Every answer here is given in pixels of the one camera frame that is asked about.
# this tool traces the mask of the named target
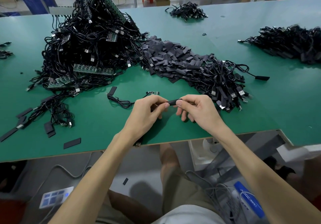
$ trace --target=green workbench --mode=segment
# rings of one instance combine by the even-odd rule
[[[282,0],[202,7],[209,16],[201,21],[184,22],[164,12],[164,7],[122,10],[132,16],[141,32],[148,31],[163,40],[179,42],[199,54],[215,53],[222,60],[247,64],[255,75],[270,76],[269,81],[254,80],[243,74],[246,91],[254,96],[242,111],[222,112],[225,123],[235,133],[281,129],[295,146],[320,142],[321,66],[300,64],[298,60],[272,57],[254,46],[237,43],[258,34],[264,26],[290,26],[298,23],[312,28],[321,20],[321,0]],[[52,16],[33,15],[0,19],[0,43],[14,53],[0,60],[0,135],[14,128],[15,117],[51,95],[41,86],[26,92],[29,80],[42,65],[44,38],[50,35]],[[119,132],[131,109],[123,109],[107,99],[106,93],[117,86],[115,96],[135,101],[146,91],[159,91],[168,100],[196,94],[184,80],[172,84],[166,78],[150,76],[141,67],[131,67],[104,88],[83,92],[65,102],[75,115],[72,128],[55,126],[56,135],[47,138],[43,124],[47,112],[26,129],[0,143],[0,162],[106,149]],[[209,137],[197,124],[182,122],[170,108],[144,136],[143,144],[184,141]],[[82,143],[63,149],[63,143],[76,138]]]

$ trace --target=hand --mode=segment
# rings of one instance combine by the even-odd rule
[[[162,112],[170,106],[167,101],[156,95],[136,100],[122,131],[129,134],[136,142],[147,133],[157,118],[162,118]]]
[[[176,101],[178,107],[176,115],[182,115],[182,121],[185,121],[188,117],[191,121],[196,121],[201,128],[211,135],[216,133],[219,127],[225,125],[209,96],[186,95],[181,99]]]

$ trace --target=background table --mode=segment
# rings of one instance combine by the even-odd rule
[[[226,124],[235,133],[282,129],[293,145],[319,143],[321,123],[320,66],[307,66],[298,60],[271,57],[256,47],[237,43],[257,35],[264,26],[290,26],[298,23],[312,28],[319,25],[321,0],[284,0],[255,3],[210,5],[202,7],[209,18],[184,22],[164,12],[164,7],[126,9],[141,32],[149,31],[163,40],[180,42],[199,54],[211,52],[219,59],[232,60],[250,66],[255,75],[271,76],[270,80],[254,80],[244,74],[246,91],[254,96],[243,110],[223,112]],[[29,107],[36,107],[51,92],[38,86],[25,89],[37,74],[43,58],[44,37],[50,35],[51,15],[6,17],[0,19],[0,42],[12,41],[7,50],[14,55],[0,60],[0,135],[12,129],[15,117]],[[83,92],[65,102],[75,115],[71,129],[55,126],[56,135],[47,138],[43,124],[50,120],[47,112],[26,129],[0,143],[0,161],[30,159],[61,154],[105,149],[113,135],[119,132],[131,109],[123,109],[107,99],[106,93],[117,86],[115,96],[134,101],[146,91],[159,91],[168,100],[185,94],[196,94],[194,88],[179,80],[175,84],[166,78],[150,76],[140,67],[131,67],[104,88]],[[170,108],[163,119],[145,135],[143,144],[183,141],[209,137],[197,124],[181,122]],[[63,143],[82,138],[80,145],[63,149]]]

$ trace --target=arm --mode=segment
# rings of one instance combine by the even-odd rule
[[[106,151],[79,182],[49,224],[94,223],[117,169],[133,144],[169,106],[166,99],[151,95],[137,100],[124,128],[114,136]]]
[[[268,220],[274,223],[320,223],[321,212],[258,158],[223,122],[206,95],[187,95],[176,102],[177,115],[188,117],[217,138],[230,154]]]

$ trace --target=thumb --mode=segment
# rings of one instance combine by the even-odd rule
[[[168,108],[170,105],[165,102],[160,104],[158,107],[156,107],[156,109],[151,113],[156,119],[158,118],[158,116],[165,111],[166,108]]]
[[[182,108],[188,113],[193,113],[196,110],[195,106],[191,105],[190,103],[184,100],[177,100],[176,105],[178,105],[178,107]]]

